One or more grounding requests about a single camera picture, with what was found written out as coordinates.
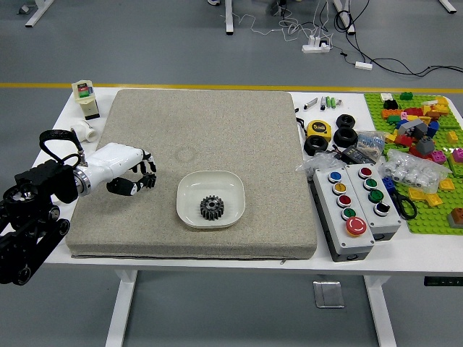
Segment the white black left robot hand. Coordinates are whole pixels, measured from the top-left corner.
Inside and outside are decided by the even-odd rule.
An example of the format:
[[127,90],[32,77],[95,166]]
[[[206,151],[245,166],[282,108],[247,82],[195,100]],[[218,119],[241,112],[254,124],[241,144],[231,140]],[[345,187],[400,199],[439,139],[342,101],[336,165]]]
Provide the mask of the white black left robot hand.
[[[90,194],[101,183],[113,194],[132,196],[142,188],[156,183],[156,164],[153,156],[140,148],[111,142],[87,158],[86,166],[75,169],[75,181],[80,185],[79,195]],[[122,177],[128,170],[142,174],[138,181]]]

